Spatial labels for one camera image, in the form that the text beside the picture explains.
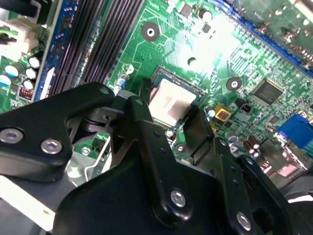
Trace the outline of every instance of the chip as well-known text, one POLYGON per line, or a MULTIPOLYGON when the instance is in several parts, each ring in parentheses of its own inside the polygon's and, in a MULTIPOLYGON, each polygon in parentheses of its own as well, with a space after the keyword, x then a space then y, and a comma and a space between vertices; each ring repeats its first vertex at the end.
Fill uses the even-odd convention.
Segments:
POLYGON ((192 7, 191 6, 189 6, 189 5, 187 5, 187 4, 185 4, 183 7, 182 7, 182 10, 181 10, 181 12, 180 12, 184 17, 189 17, 189 16, 191 16, 191 14, 192 14, 192 7))
POLYGON ((264 103, 271 105, 282 93, 282 89, 268 80, 264 80, 253 92, 253 95, 264 103))
POLYGON ((151 92, 149 109, 155 119, 175 126, 196 98, 194 93, 164 78, 151 92))
POLYGON ((278 121, 278 117, 273 116, 269 119, 269 123, 275 124, 278 121))

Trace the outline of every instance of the yellow component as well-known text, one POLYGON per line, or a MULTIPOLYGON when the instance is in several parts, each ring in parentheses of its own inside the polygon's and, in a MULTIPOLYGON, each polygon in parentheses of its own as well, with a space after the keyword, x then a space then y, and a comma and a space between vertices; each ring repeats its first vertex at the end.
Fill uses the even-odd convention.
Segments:
POLYGON ((217 132, 217 128, 212 123, 210 123, 210 125, 211 125, 213 133, 215 134, 217 132))
POLYGON ((216 105, 214 108, 214 111, 215 111, 215 118, 223 122, 226 122, 231 116, 231 112, 225 106, 221 104, 216 105))
POLYGON ((306 119, 310 119, 310 117, 306 114, 306 112, 304 112, 304 111, 302 111, 302 110, 300 110, 300 111, 298 112, 298 114, 300 114, 302 117, 304 117, 304 118, 306 118, 306 119))

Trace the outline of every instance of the white label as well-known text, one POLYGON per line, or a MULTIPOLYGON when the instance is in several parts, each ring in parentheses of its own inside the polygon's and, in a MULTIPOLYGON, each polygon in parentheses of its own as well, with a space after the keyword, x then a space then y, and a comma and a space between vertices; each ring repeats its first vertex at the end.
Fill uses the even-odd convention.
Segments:
POLYGON ((40 99, 44 99, 47 96, 48 89, 49 89, 49 86, 50 86, 51 79, 53 77, 54 70, 55 70, 55 67, 50 69, 48 74, 47 74, 47 76, 45 77, 45 84, 44 84, 44 87, 43 87, 43 91, 41 92, 40 99))

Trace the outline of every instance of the screw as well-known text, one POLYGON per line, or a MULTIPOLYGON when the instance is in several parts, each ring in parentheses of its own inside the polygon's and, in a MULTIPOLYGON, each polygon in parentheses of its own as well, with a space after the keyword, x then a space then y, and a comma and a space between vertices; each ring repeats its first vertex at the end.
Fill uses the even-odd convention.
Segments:
POLYGON ((23 133, 14 128, 7 128, 0 132, 0 141, 4 143, 18 143, 23 138, 23 133))
POLYGON ((223 141, 223 140, 220 140, 220 142, 221 142, 221 144, 224 145, 224 146, 227 145, 227 143, 226 143, 225 141, 223 141))
POLYGON ((186 198, 185 196, 178 190, 174 189, 171 192, 171 199, 172 202, 174 202, 174 204, 178 207, 183 208, 184 206, 186 206, 186 198))
POLYGON ((165 132, 165 135, 167 138, 171 138, 173 137, 175 134, 175 132, 172 130, 172 129, 168 129, 166 132, 165 132))
POLYGON ((90 154, 90 148, 88 148, 88 147, 83 147, 83 148, 82 148, 82 154, 83 154, 84 156, 88 156, 88 155, 90 154))
POLYGON ((253 160, 251 160, 250 158, 246 158, 246 161, 247 161, 250 165, 253 165, 253 160))
POLYGON ((251 223, 249 219, 243 214, 242 212, 237 213, 237 220, 240 223, 240 225, 247 231, 251 230, 251 223))
POLYGON ((53 139, 47 139, 41 143, 41 149, 47 154, 58 154, 62 150, 62 144, 53 139))
POLYGON ((140 104, 140 105, 143 105, 143 103, 142 103, 142 101, 141 101, 140 99, 137 99, 137 100, 136 100, 136 103, 137 103, 137 104, 140 104))
POLYGON ((100 91, 103 93, 103 94, 109 94, 109 91, 106 89, 106 88, 100 88, 100 91))

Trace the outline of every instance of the capacitor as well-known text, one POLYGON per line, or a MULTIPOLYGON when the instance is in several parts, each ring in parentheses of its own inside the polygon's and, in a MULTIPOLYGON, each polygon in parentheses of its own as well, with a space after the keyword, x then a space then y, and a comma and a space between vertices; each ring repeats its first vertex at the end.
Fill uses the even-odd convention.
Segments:
POLYGON ((233 131, 227 132, 225 134, 225 137, 227 138, 228 142, 230 142, 230 143, 235 143, 238 141, 238 136, 233 131))
POLYGON ((259 157, 259 156, 260 156, 260 154, 259 154, 258 151, 255 151, 255 152, 253 153, 253 157, 255 157, 255 158, 257 158, 257 157, 259 157))
POLYGON ((37 78, 37 75, 38 75, 38 70, 33 69, 33 68, 27 68, 25 70, 25 74, 26 74, 27 78, 29 78, 31 80, 35 80, 37 78))
POLYGON ((11 86, 11 79, 8 78, 5 75, 0 75, 0 85, 4 86, 4 87, 9 87, 11 86))
POLYGON ((249 136, 248 141, 254 149, 258 149, 260 147, 259 142, 256 140, 254 136, 249 136))
POLYGON ((28 59, 29 65, 34 69, 39 69, 41 61, 43 60, 44 52, 39 51, 28 59))
POLYGON ((123 90, 122 87, 120 87, 120 86, 115 86, 113 92, 114 92, 115 95, 117 95, 121 90, 123 90))
POLYGON ((248 141, 243 142, 243 147, 248 151, 249 154, 252 154, 255 152, 255 150, 253 149, 253 147, 248 141))
POLYGON ((208 10, 201 8, 199 10, 198 16, 200 19, 202 19, 204 22, 209 22, 212 19, 212 13, 208 10))
POLYGON ((215 110, 214 110, 213 107, 211 107, 211 106, 206 106, 206 107, 204 108, 204 111, 205 111, 205 113, 206 113, 206 116, 207 116, 209 119, 212 119, 213 117, 215 117, 216 112, 215 112, 215 110))
POLYGON ((23 64, 16 62, 11 65, 5 66, 4 71, 10 77, 18 77, 21 73, 25 71, 25 67, 23 64))
POLYGON ((116 82, 117 86, 125 87, 126 82, 129 80, 128 74, 122 74, 116 82))
POLYGON ((22 83, 23 87, 25 87, 28 90, 33 90, 35 87, 35 83, 33 80, 25 79, 22 83))

